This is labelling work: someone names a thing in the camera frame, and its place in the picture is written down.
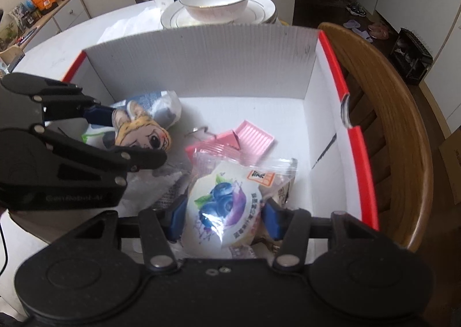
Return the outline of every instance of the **orange label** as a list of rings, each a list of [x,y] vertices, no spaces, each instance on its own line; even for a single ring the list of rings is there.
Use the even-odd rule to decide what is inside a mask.
[[[247,176],[247,179],[250,181],[255,181],[259,184],[264,185],[265,187],[270,187],[274,181],[275,173],[273,172],[258,172],[256,170],[250,171]]]

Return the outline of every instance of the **pink plastic object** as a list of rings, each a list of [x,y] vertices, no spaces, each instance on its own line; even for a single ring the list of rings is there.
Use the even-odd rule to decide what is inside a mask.
[[[274,142],[274,136],[246,120],[235,130],[242,153],[251,154],[254,160],[261,158]]]
[[[229,130],[224,133],[217,134],[215,137],[210,138],[209,140],[199,141],[193,143],[190,146],[185,148],[187,157],[192,161],[192,157],[196,151],[201,149],[209,150],[208,144],[217,143],[224,146],[231,146],[237,150],[240,150],[240,144],[237,138],[236,133],[233,130]]]

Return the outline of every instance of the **plush doll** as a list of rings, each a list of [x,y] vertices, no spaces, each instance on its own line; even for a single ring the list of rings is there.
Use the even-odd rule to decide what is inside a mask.
[[[137,104],[130,101],[126,111],[117,109],[112,113],[115,129],[115,146],[138,146],[168,151],[171,138],[168,132]]]

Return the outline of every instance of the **black sneaker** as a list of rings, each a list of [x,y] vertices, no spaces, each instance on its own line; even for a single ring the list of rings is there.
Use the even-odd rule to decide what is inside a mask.
[[[357,2],[348,4],[346,6],[346,9],[354,16],[360,16],[360,17],[365,17],[366,16],[365,10]]]

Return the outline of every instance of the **stack of plates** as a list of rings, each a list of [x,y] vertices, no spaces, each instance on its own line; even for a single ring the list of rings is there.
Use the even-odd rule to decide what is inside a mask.
[[[277,11],[272,0],[248,0],[243,14],[230,24],[273,24],[276,19]],[[175,1],[164,11],[160,22],[164,29],[206,25],[192,18],[179,1]]]

